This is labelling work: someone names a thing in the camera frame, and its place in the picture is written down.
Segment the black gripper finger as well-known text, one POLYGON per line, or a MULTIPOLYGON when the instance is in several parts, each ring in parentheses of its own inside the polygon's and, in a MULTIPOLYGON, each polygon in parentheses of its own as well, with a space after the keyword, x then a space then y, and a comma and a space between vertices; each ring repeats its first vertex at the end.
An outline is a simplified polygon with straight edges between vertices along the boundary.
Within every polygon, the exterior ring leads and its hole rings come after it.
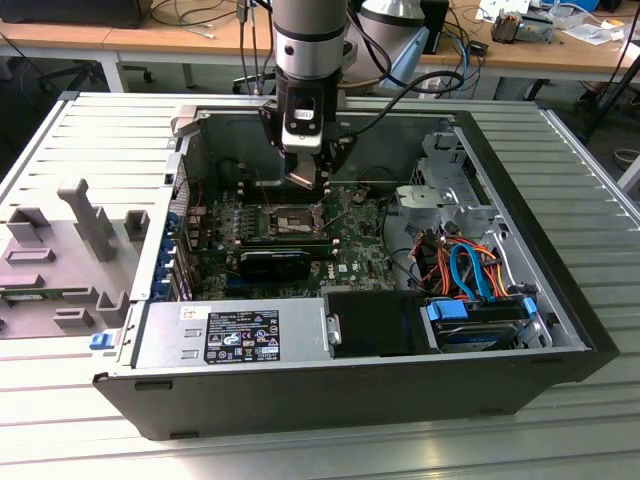
POLYGON ((321 139, 320 152, 313 155, 314 190, 319 190, 330 175, 336 174, 344 166, 357 141, 358 137, 355 135, 321 139))
POLYGON ((289 175, 296 167, 296 155, 288 153, 282 143, 283 118, 276 101, 267 101, 258 109, 268 143, 278 150, 282 175, 289 175))

